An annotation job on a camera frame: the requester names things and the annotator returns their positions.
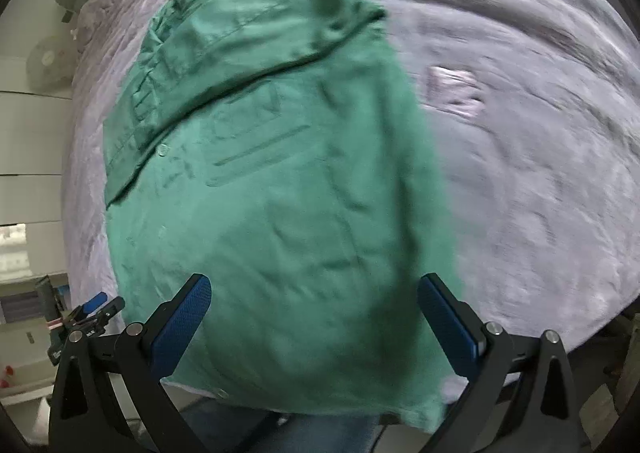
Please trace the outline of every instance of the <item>screw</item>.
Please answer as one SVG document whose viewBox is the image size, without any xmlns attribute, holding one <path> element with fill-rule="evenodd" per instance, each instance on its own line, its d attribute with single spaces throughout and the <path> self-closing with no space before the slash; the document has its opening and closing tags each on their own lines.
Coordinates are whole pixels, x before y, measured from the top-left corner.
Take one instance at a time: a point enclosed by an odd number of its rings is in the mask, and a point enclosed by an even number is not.
<svg viewBox="0 0 640 453">
<path fill-rule="evenodd" d="M 495 321 L 490 321 L 484 327 L 487 329 L 489 334 L 493 334 L 494 336 L 499 336 L 504 331 L 504 328 L 502 328 L 502 325 L 500 325 L 499 323 L 496 323 Z"/>
<path fill-rule="evenodd" d="M 560 335 L 555 330 L 547 330 L 545 332 L 545 338 L 547 338 L 553 344 L 556 344 L 560 340 Z"/>
<path fill-rule="evenodd" d="M 132 323 L 127 327 L 127 334 L 130 336 L 138 336 L 142 332 L 142 323 Z"/>
<path fill-rule="evenodd" d="M 72 343 L 78 343 L 78 341 L 81 339 L 82 331 L 80 330 L 74 330 L 73 332 L 71 332 L 71 334 L 69 334 L 69 341 L 71 341 Z"/>
</svg>

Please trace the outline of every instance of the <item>blue handle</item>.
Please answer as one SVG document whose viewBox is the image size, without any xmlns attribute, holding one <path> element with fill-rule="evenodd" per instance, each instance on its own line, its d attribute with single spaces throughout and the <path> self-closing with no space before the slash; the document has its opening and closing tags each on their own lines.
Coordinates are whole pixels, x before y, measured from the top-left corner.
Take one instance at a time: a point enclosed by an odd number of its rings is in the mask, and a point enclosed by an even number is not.
<svg viewBox="0 0 640 453">
<path fill-rule="evenodd" d="M 209 309 L 211 283 L 208 277 L 201 274 L 198 276 L 191 290 L 151 343 L 149 367 L 155 379 L 160 380 L 174 373 Z"/>
<path fill-rule="evenodd" d="M 98 310 L 102 305 L 107 303 L 107 295 L 103 292 L 99 292 L 92 299 L 82 305 L 82 311 L 89 316 L 92 312 Z"/>
<path fill-rule="evenodd" d="M 443 283 L 436 286 L 428 276 L 423 276 L 418 283 L 418 305 L 454 372 L 475 379 L 479 372 L 479 345 L 440 289 L 446 286 Z M 449 297 L 455 302 L 451 293 Z"/>
</svg>

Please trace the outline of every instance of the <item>clamp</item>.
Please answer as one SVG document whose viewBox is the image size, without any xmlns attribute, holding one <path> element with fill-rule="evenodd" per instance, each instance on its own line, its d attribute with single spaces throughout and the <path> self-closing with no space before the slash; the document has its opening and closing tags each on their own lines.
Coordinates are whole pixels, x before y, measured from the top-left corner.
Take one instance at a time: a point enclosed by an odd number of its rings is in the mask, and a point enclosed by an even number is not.
<svg viewBox="0 0 640 453">
<path fill-rule="evenodd" d="M 109 373 L 122 375 L 140 418 L 160 452 L 206 453 L 160 379 L 174 373 L 211 302 L 209 278 L 193 274 L 146 323 L 100 336 L 75 326 L 64 345 L 51 399 L 53 453 L 143 453 L 122 414 Z"/>
<path fill-rule="evenodd" d="M 38 280 L 35 290 L 49 328 L 51 345 L 47 350 L 47 356 L 53 366 L 57 366 L 60 362 L 62 349 L 71 332 L 81 330 L 87 337 L 100 336 L 104 334 L 105 327 L 111 318 L 124 308 L 124 300 L 120 296 L 104 305 L 107 302 L 107 295 L 104 292 L 99 292 L 88 302 L 73 309 L 68 316 L 63 317 L 62 303 L 51 286 L 49 276 Z"/>
<path fill-rule="evenodd" d="M 575 453 L 578 410 L 574 379 L 554 330 L 539 338 L 510 335 L 482 323 L 437 274 L 418 283 L 418 305 L 457 375 L 468 385 L 420 453 L 469 453 L 484 429 L 509 373 L 520 373 L 494 442 L 484 453 Z"/>
</svg>

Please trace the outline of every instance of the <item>lavender blanket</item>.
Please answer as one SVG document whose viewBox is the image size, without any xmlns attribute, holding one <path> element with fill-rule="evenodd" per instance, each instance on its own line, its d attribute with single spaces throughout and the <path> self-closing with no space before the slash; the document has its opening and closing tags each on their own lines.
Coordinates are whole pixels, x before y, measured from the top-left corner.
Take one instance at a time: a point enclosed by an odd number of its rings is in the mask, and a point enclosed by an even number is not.
<svg viewBox="0 0 640 453">
<path fill-rule="evenodd" d="M 63 180 L 75 303 L 117 293 L 102 122 L 166 1 L 80 14 Z M 436 135 L 466 298 L 510 332 L 578 346 L 640 293 L 638 42 L 605 0 L 376 1 Z"/>
</svg>

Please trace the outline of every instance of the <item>jeans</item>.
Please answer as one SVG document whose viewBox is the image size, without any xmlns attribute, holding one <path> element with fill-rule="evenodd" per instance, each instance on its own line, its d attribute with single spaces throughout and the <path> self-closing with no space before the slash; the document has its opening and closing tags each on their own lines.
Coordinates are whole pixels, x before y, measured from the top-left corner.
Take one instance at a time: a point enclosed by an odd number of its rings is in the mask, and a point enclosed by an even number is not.
<svg viewBox="0 0 640 453">
<path fill-rule="evenodd" d="M 208 451 L 232 453 L 270 413 L 204 399 L 181 415 Z M 377 424 L 377 416 L 293 415 L 263 435 L 246 453 L 366 453 Z M 155 450 L 148 434 L 140 442 Z"/>
</svg>

